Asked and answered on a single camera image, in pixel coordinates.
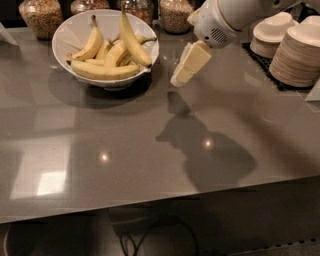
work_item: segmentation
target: gray countertop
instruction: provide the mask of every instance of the gray countertop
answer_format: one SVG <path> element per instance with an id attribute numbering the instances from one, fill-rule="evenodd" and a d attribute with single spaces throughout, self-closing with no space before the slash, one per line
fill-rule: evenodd
<path id="1" fill-rule="evenodd" d="M 241 48 L 169 79 L 192 33 L 121 92 L 79 83 L 50 42 L 0 42 L 0 223 L 320 174 L 320 103 L 280 92 Z"/>

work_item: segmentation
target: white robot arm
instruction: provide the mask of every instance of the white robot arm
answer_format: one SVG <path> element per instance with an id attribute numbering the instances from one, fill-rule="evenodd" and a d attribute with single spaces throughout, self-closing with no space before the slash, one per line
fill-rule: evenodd
<path id="1" fill-rule="evenodd" d="M 198 39 L 222 48 L 253 21 L 273 16 L 304 2 L 320 11 L 320 0 L 207 0 L 189 19 Z"/>
<path id="2" fill-rule="evenodd" d="M 188 18 L 198 41 L 186 46 L 171 83 L 177 87 L 187 83 L 210 60 L 212 48 L 225 47 L 250 23 L 302 2 L 320 12 L 320 0 L 206 0 Z"/>

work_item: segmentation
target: bowl of bananas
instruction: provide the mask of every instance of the bowl of bananas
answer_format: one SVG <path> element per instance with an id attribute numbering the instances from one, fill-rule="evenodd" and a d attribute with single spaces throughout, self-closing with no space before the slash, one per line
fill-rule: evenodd
<path id="1" fill-rule="evenodd" d="M 78 81 L 116 91 L 151 72 L 159 42 L 147 23 L 122 6 L 68 18 L 53 36 L 52 51 Z"/>

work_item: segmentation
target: glass jar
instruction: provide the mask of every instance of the glass jar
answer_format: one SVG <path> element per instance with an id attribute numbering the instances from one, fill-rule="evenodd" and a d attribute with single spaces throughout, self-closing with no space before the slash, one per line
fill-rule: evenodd
<path id="1" fill-rule="evenodd" d="M 121 9 L 121 1 L 125 1 L 125 11 L 130 13 L 152 27 L 154 4 L 152 0 L 118 0 L 118 9 Z"/>
<path id="2" fill-rule="evenodd" d="M 24 0 L 19 5 L 19 13 L 40 40 L 51 40 L 63 22 L 63 14 L 58 0 Z"/>
<path id="3" fill-rule="evenodd" d="M 193 0 L 160 0 L 160 20 L 163 29 L 171 34 L 187 33 L 191 27 L 187 19 L 195 8 L 196 3 Z"/>
<path id="4" fill-rule="evenodd" d="M 74 0 L 71 3 L 72 15 L 94 9 L 110 9 L 107 0 Z"/>

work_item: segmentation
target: black cable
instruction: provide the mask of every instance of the black cable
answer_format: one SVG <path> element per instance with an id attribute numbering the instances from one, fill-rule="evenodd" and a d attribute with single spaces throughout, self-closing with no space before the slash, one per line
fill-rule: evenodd
<path id="1" fill-rule="evenodd" d="M 121 249 L 124 253 L 125 256 L 129 256 L 128 255 L 128 251 L 126 250 L 125 246 L 124 246 L 124 237 L 126 236 L 127 238 L 129 238 L 130 242 L 133 245 L 134 248 L 134 253 L 132 256 L 138 256 L 138 251 L 140 249 L 140 246 L 142 245 L 143 241 L 145 240 L 145 238 L 147 237 L 147 235 L 156 228 L 164 228 L 164 227 L 170 227 L 170 226 L 175 226 L 175 225 L 181 225 L 183 227 L 185 227 L 189 233 L 192 236 L 193 242 L 194 242 L 194 254 L 193 256 L 199 256 L 199 243 L 198 243 L 198 239 L 196 234 L 194 233 L 193 229 L 184 221 L 182 221 L 180 219 L 180 217 L 178 216 L 160 216 L 160 218 L 155 221 L 154 223 L 152 223 L 147 230 L 144 232 L 144 234 L 142 235 L 142 237 L 139 240 L 139 243 L 136 245 L 136 243 L 134 242 L 133 238 L 131 237 L 131 235 L 129 233 L 124 233 L 120 235 L 120 244 L 121 244 Z"/>

